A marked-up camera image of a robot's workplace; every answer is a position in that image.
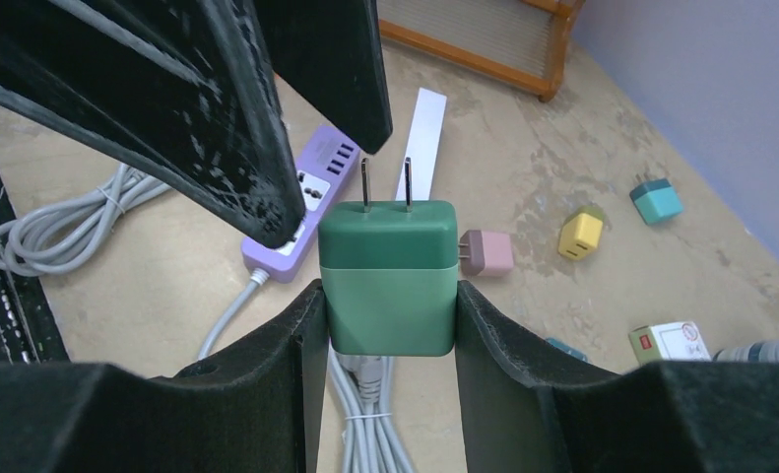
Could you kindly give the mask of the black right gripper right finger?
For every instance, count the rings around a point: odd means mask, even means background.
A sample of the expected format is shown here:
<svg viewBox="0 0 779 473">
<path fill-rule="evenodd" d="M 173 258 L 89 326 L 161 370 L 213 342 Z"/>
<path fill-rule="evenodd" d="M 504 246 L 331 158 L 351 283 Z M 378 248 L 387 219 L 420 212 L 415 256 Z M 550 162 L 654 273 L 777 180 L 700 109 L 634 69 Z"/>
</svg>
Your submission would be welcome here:
<svg viewBox="0 0 779 473">
<path fill-rule="evenodd" d="M 471 472 L 779 472 L 779 364 L 582 362 L 458 285 Z"/>
</svg>

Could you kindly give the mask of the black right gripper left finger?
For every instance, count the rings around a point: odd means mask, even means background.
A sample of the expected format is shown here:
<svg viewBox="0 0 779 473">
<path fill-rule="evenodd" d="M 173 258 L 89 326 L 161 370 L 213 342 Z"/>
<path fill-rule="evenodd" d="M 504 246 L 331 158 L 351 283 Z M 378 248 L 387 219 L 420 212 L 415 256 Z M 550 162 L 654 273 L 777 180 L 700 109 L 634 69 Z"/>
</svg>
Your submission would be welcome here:
<svg viewBox="0 0 779 473">
<path fill-rule="evenodd" d="M 313 472 L 328 352 L 313 281 L 172 377 L 0 363 L 0 472 Z"/>
</svg>

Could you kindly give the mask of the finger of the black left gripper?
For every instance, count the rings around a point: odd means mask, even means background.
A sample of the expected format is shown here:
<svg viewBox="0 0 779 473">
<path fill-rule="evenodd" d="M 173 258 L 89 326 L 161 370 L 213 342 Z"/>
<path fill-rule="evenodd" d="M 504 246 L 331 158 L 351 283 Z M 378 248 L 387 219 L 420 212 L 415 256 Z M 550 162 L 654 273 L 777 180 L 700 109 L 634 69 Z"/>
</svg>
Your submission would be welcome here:
<svg viewBox="0 0 779 473">
<path fill-rule="evenodd" d="M 304 216 L 250 1 L 0 1 L 0 105 L 267 247 Z"/>
<path fill-rule="evenodd" d="M 254 7 L 275 73 L 376 154 L 393 132 L 376 3 L 272 0 Z"/>
</svg>

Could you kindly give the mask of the purple power strip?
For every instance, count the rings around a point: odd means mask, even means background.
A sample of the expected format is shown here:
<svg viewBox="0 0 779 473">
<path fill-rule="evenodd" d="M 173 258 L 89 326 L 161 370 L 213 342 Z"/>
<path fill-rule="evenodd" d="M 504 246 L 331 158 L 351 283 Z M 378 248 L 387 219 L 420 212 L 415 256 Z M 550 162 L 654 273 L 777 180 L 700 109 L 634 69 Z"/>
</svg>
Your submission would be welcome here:
<svg viewBox="0 0 779 473">
<path fill-rule="evenodd" d="M 360 147 L 340 130 L 322 125 L 311 136 L 297 158 L 297 183 L 305 205 L 298 229 L 283 246 L 267 248 L 250 237 L 240 246 L 245 267 L 253 282 L 272 279 L 291 282 L 312 245 L 318 224 L 341 196 L 359 162 Z"/>
</svg>

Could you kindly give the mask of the yellow charger plug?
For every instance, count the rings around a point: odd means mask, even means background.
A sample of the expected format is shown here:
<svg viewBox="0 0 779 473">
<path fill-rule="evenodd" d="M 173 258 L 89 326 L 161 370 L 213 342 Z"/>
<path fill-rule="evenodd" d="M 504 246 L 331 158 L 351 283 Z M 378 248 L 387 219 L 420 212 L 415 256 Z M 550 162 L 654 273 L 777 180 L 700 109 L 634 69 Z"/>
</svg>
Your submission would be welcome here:
<svg viewBox="0 0 779 473">
<path fill-rule="evenodd" d="M 585 258 L 598 248 L 604 221 L 605 213 L 600 207 L 579 207 L 560 229 L 557 252 L 574 261 Z"/>
</svg>

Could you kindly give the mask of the green charger plug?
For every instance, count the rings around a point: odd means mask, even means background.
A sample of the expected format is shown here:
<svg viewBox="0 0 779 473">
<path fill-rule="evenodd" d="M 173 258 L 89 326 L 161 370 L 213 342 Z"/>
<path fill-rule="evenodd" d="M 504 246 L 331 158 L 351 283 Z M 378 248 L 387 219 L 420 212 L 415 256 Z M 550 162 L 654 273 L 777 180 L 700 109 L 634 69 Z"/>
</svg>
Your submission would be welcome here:
<svg viewBox="0 0 779 473">
<path fill-rule="evenodd" d="M 360 173 L 360 200 L 334 205 L 318 226 L 332 347 L 348 356 L 445 356 L 455 341 L 456 210 L 414 200 L 411 162 L 400 201 L 371 197 L 368 159 Z"/>
</svg>

